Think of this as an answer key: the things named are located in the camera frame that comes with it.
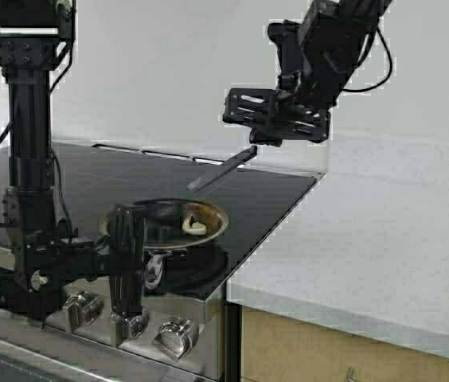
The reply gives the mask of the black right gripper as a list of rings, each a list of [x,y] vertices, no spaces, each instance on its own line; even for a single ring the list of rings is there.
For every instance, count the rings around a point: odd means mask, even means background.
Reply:
[[[251,127],[251,144],[325,142],[328,110],[364,62],[377,27],[377,1],[313,1],[302,21],[272,22],[267,36],[279,58],[276,90],[232,88],[222,121]],[[317,111],[288,114],[302,107]]]

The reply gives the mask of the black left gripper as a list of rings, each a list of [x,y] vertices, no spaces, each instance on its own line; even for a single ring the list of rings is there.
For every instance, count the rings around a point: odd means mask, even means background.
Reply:
[[[51,232],[24,235],[13,245],[14,281],[23,290],[44,294],[78,279],[109,275],[110,244],[117,259],[143,257],[144,213],[138,206],[117,204],[107,215],[108,235],[97,241],[86,237],[61,239]],[[109,277],[112,312],[123,318],[143,313],[143,273],[132,271]]]

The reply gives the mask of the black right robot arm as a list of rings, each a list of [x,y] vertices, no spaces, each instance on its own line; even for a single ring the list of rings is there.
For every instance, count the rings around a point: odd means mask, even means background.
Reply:
[[[249,141],[281,146],[285,141],[325,142],[331,109],[365,61],[388,1],[313,1],[301,22],[273,22],[280,73],[274,89],[233,88],[225,99],[224,123],[248,127]]]

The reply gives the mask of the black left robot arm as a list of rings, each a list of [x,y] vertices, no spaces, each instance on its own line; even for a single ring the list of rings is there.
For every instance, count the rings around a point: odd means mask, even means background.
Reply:
[[[0,1],[0,68],[9,88],[9,184],[0,228],[14,255],[14,277],[28,294],[58,293],[79,279],[109,278],[113,310],[143,314],[146,217],[137,205],[116,205],[100,242],[80,239],[54,205],[60,163],[53,152],[50,74],[67,72],[76,39],[73,1]]]

